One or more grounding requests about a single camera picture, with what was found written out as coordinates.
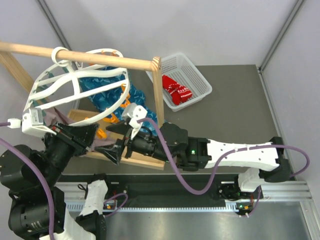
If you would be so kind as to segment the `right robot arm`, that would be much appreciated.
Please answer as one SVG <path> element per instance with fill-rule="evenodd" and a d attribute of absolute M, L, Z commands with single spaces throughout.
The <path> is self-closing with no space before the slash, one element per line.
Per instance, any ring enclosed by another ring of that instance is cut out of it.
<path fill-rule="evenodd" d="M 134 128 L 124 122 L 108 126 L 108 130 L 122 134 L 115 143 L 95 147 L 115 165 L 122 157 L 130 158 L 133 153 L 169 163 L 183 187 L 193 195 L 203 195 L 211 187 L 219 166 L 245 167 L 247 170 L 235 178 L 233 192 L 239 198 L 253 193 L 265 183 L 282 183 L 291 178 L 289 160 L 284 158 L 284 145 L 280 137 L 261 144 L 239 144 L 220 142 L 203 137 L 191 137 L 186 129 L 173 123 L 156 127 L 157 135 L 139 131 L 131 136 Z M 211 169 L 212 173 L 201 190 L 192 188 L 180 170 L 195 172 Z"/>

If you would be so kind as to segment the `white round clip hanger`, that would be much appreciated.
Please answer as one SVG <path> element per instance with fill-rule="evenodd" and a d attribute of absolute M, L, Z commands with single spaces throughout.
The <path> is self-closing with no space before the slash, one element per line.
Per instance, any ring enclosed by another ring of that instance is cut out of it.
<path fill-rule="evenodd" d="M 76 100 L 80 100 L 86 97 L 90 97 L 92 95 L 106 92 L 112 90 L 114 88 L 121 87 L 122 84 L 126 84 L 126 88 L 123 93 L 121 93 L 119 99 L 109 108 L 106 108 L 103 112 L 78 122 L 72 124 L 72 126 L 84 126 L 89 125 L 99 120 L 111 115 L 115 110 L 117 110 L 120 105 L 125 101 L 127 94 L 130 91 L 130 81 L 129 76 L 126 68 L 123 67 L 116 67 L 111 70 L 102 70 L 101 68 L 104 66 L 110 66 L 110 63 L 107 64 L 94 64 L 85 68 L 81 68 L 78 70 L 74 70 L 72 68 L 72 63 L 70 60 L 61 60 L 57 61 L 57 54 L 64 50 L 64 47 L 56 47 L 50 52 L 51 60 L 54 62 L 54 67 L 61 67 L 67 68 L 68 73 L 63 75 L 59 75 L 56 77 L 51 77 L 48 79 L 43 80 L 42 77 L 38 77 L 30 90 L 27 102 L 25 104 L 24 110 L 28 108 L 33 108 L 32 100 L 43 100 L 51 95 L 53 95 L 59 88 L 63 85 L 71 82 L 73 87 L 73 94 L 71 96 L 67 96 L 58 100 L 54 100 L 48 103 L 44 103 L 36 108 L 43 110 L 50 109 L 53 107 L 57 107 L 69 102 L 73 102 Z M 111 83 L 109 85 L 105 85 L 99 88 L 95 88 L 89 91 L 82 91 L 80 87 L 79 79 L 84 77 L 100 77 L 100 78 L 109 78 L 115 77 L 117 75 L 124 75 L 125 79 Z"/>

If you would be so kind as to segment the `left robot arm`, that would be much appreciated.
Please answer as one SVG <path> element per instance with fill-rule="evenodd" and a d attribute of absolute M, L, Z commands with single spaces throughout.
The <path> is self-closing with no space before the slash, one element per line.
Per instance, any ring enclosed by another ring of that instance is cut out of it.
<path fill-rule="evenodd" d="M 8 226 L 24 240 L 104 240 L 104 200 L 114 191 L 102 174 L 87 183 L 85 203 L 73 218 L 64 192 L 56 186 L 70 159 L 87 153 L 97 123 L 69 126 L 57 123 L 42 136 L 43 151 L 27 145 L 10 146 L 0 157 L 0 182 L 12 200 Z"/>

